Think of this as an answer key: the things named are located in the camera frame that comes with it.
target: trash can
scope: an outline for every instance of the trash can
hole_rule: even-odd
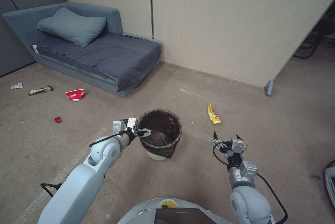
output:
[[[182,133],[179,117],[166,109],[150,110],[139,118],[137,128],[151,130],[148,137],[140,138],[150,158],[164,160],[172,157]]]

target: red wrapper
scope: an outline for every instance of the red wrapper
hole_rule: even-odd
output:
[[[83,89],[80,89],[80,90],[68,91],[65,94],[67,95],[68,99],[71,99],[72,101],[77,102],[83,97],[85,92]]]
[[[54,118],[56,123],[60,123],[62,120],[60,119],[60,117]]]

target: red paper cup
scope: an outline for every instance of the red paper cup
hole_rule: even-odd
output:
[[[80,89],[80,90],[68,91],[65,94],[67,95],[68,99],[71,99],[72,101],[77,102],[83,97],[85,92],[83,89]]]

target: beige carpet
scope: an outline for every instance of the beige carpet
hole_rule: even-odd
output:
[[[107,172],[83,223],[116,223],[155,197],[192,201],[236,223],[227,169],[212,154],[213,130],[222,140],[239,134],[249,145],[244,156],[257,163],[282,200],[287,223],[335,223],[322,180],[324,166],[335,159],[334,53],[320,49],[311,59],[291,59],[270,98],[262,88],[168,64],[126,98],[39,64],[1,78],[1,223],[36,223],[50,199],[40,183],[63,181],[86,157],[89,143],[111,134],[113,120],[154,108],[181,119],[174,156],[155,162],[134,141]],[[24,88],[11,90],[17,82]],[[28,96],[31,88],[47,85],[54,91]],[[67,99],[66,91],[80,88],[86,91],[81,101]],[[210,122],[209,102],[222,124]],[[53,121],[57,116],[62,123]],[[266,185],[257,178],[256,186],[281,219]]]

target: gray pillow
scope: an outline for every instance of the gray pillow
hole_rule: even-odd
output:
[[[105,26],[105,17],[80,16],[61,7],[53,16],[40,20],[36,28],[85,47],[101,33]]]

